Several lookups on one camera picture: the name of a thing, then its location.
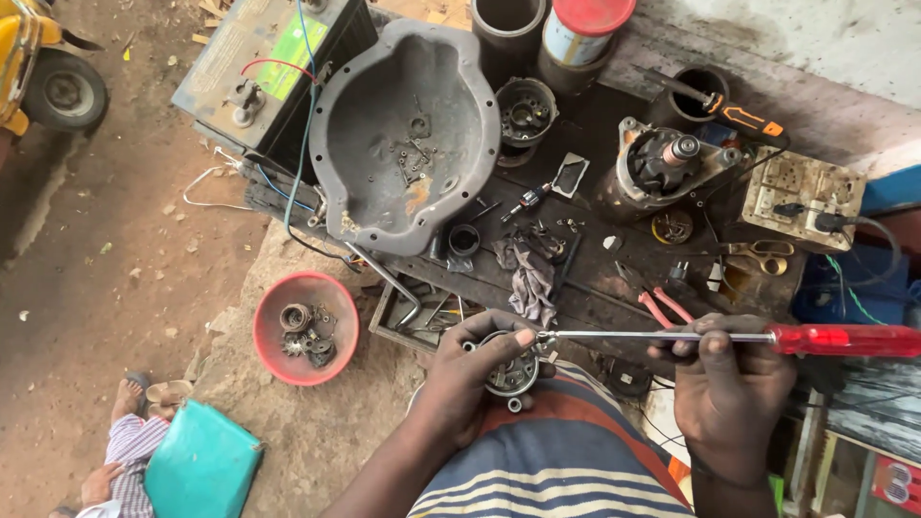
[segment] red lid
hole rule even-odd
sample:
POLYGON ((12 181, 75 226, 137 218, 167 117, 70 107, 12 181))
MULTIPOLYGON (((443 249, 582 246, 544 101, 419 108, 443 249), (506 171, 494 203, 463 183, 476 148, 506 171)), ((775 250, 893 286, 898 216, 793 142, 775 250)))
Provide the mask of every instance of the red lid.
POLYGON ((556 17, 576 34, 599 38, 622 26, 636 0, 554 0, 556 17))

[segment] pink pliers handle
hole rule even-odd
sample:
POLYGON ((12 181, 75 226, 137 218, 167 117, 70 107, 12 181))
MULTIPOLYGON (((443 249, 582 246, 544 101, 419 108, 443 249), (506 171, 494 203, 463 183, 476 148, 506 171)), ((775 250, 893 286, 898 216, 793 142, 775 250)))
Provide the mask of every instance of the pink pliers handle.
MULTIPOLYGON (((672 297, 666 295, 662 288, 655 287, 653 288, 652 292, 655 293, 656 299, 661 300, 665 303, 666 306, 670 307, 674 312, 678 313, 678 316, 682 317, 685 322, 690 324, 694 321, 693 316, 691 316, 691 314, 688 313, 687 310, 681 306, 681 304, 676 302, 672 297)), ((662 324, 663 327, 674 327, 674 324, 672 324, 671 320, 665 316, 665 313, 659 309, 656 301, 653 300, 652 295, 649 295, 648 291, 644 291, 642 294, 640 294, 639 302, 644 304, 649 309, 649 312, 652 313, 652 316, 656 317, 656 321, 662 324)))

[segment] red wire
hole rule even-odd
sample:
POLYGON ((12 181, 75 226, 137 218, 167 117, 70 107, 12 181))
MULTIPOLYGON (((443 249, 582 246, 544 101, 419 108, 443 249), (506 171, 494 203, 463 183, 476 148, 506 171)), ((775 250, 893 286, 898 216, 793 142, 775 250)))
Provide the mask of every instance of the red wire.
POLYGON ((296 69, 299 70, 302 74, 307 75, 307 77, 309 77, 310 80, 313 81, 313 84, 314 84, 314 85, 317 84, 317 78, 314 77, 313 74, 311 74, 311 73, 308 72, 307 70, 305 70, 305 69, 301 68, 300 66, 297 66, 297 65, 295 65, 295 64, 293 64, 293 63, 289 63, 289 62, 287 62, 287 61, 282 61, 282 60, 280 60, 280 59, 272 59, 272 58, 270 58, 270 57, 261 57, 261 58, 259 58, 259 59, 254 59, 254 60, 250 61, 250 62, 247 63, 245 66, 243 66, 243 69, 239 71, 239 74, 242 76, 243 73, 246 72, 246 69, 247 69, 247 68, 250 68, 251 66, 256 65, 257 63, 265 63, 265 62, 278 63, 278 64, 281 64, 281 65, 288 65, 288 66, 290 66, 291 68, 296 68, 296 69))

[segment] yellow vehicle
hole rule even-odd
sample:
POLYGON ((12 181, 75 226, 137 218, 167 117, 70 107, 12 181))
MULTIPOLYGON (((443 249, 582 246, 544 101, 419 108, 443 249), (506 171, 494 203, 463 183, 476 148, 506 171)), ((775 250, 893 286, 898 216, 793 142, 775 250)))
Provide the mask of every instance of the yellow vehicle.
POLYGON ((0 0, 0 127, 22 135, 32 121, 75 132, 102 119, 105 82, 86 60, 60 48, 65 41, 103 50, 63 29, 44 0, 0 0))

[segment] striped shirt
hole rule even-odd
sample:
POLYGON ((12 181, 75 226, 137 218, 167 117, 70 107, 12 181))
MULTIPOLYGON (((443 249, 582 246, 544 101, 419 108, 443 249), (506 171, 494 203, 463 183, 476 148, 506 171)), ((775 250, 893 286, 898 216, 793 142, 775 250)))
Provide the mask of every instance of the striped shirt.
POLYGON ((409 516, 693 516, 668 469, 611 393, 572 363, 530 389, 532 410, 488 411, 479 437, 428 484, 409 516))
POLYGON ((154 517, 154 506, 144 492, 144 470, 168 429, 169 422, 159 416, 144 421, 129 414, 112 423, 105 464, 120 462, 124 467, 111 482, 112 499, 122 504, 122 518, 154 517))

